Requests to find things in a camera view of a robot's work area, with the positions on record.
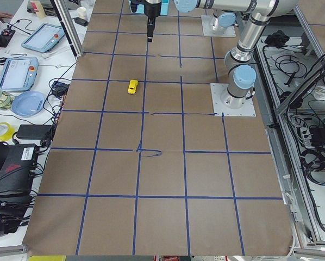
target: light blue cap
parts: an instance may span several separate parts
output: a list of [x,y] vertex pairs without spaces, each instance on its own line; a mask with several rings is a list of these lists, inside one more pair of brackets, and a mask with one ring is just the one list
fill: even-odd
[[234,13],[224,13],[218,18],[221,27],[229,27],[235,23],[236,15]]
[[198,0],[174,0],[174,4],[178,11],[182,13],[189,13],[193,11],[197,5]]
[[249,65],[240,65],[234,71],[234,82],[243,90],[251,88],[257,78],[255,70]]

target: tape roll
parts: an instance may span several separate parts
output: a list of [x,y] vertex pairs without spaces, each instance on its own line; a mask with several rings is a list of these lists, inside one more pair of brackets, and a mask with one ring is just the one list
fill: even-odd
[[7,141],[13,137],[15,130],[7,122],[0,122],[0,141]]

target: teal box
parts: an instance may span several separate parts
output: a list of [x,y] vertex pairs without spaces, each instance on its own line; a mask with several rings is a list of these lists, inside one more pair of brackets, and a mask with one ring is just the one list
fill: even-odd
[[[170,3],[170,0],[162,0],[161,12],[160,12],[161,15],[167,15],[169,3]],[[144,13],[145,13],[145,10],[144,10],[143,4],[139,4],[137,7],[137,12],[135,14],[144,14]]]

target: white mounting plate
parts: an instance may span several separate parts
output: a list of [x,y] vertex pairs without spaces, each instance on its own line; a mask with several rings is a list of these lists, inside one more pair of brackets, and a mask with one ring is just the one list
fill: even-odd
[[221,101],[221,93],[228,87],[228,84],[211,83],[211,93],[213,102],[213,112],[216,116],[238,116],[238,117],[255,117],[255,110],[252,99],[245,101],[239,109],[231,109],[225,106]]
[[214,31],[211,28],[211,20],[213,16],[211,15],[202,15],[201,24],[204,36],[215,36],[215,37],[236,37],[235,29],[233,26],[229,26],[225,30]]

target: person's hand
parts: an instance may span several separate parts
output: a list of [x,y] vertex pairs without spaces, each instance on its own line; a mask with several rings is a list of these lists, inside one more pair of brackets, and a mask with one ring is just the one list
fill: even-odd
[[3,19],[3,18],[12,18],[13,15],[10,14],[10,13],[3,13],[3,12],[0,12],[0,20]]

